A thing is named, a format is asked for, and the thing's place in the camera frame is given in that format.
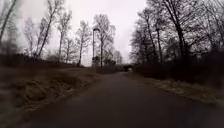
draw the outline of forest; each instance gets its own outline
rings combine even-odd
[[[131,39],[136,72],[221,87],[224,75],[224,2],[147,0]]]

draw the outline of gray sky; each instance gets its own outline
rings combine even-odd
[[[107,14],[111,24],[116,26],[114,46],[119,50],[124,58],[124,62],[129,62],[131,51],[130,39],[134,31],[134,23],[137,20],[137,12],[146,6],[146,0],[67,0],[66,8],[72,10],[73,19],[71,21],[71,34],[75,35],[81,20],[93,24],[96,14]],[[46,11],[46,0],[22,0],[20,15],[20,30],[24,27],[24,20],[32,17],[35,23],[39,23]],[[58,32],[55,29],[51,43],[48,48],[56,49],[59,46]],[[24,42],[24,36],[20,35],[20,41]],[[83,64],[91,64],[92,50],[84,55]]]

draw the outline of grass verge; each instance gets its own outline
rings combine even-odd
[[[71,95],[78,94],[97,80],[86,69],[19,71],[12,87],[16,107],[25,113]]]
[[[157,80],[131,73],[127,74],[127,76],[140,80],[147,85],[164,89],[171,93],[175,93],[189,99],[197,100],[202,103],[211,105],[223,104],[220,91],[212,87],[202,86],[198,84],[189,84],[186,82],[173,81],[173,80]]]

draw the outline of paved path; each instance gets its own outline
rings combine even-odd
[[[224,112],[123,74],[105,75],[77,97],[40,110],[32,128],[224,128]]]

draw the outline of dirt shoulder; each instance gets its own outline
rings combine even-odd
[[[202,86],[199,84],[188,84],[181,81],[146,78],[134,73],[126,74],[126,76],[142,81],[146,85],[164,89],[171,93],[197,100],[202,103],[210,105],[223,104],[221,91],[216,88]]]

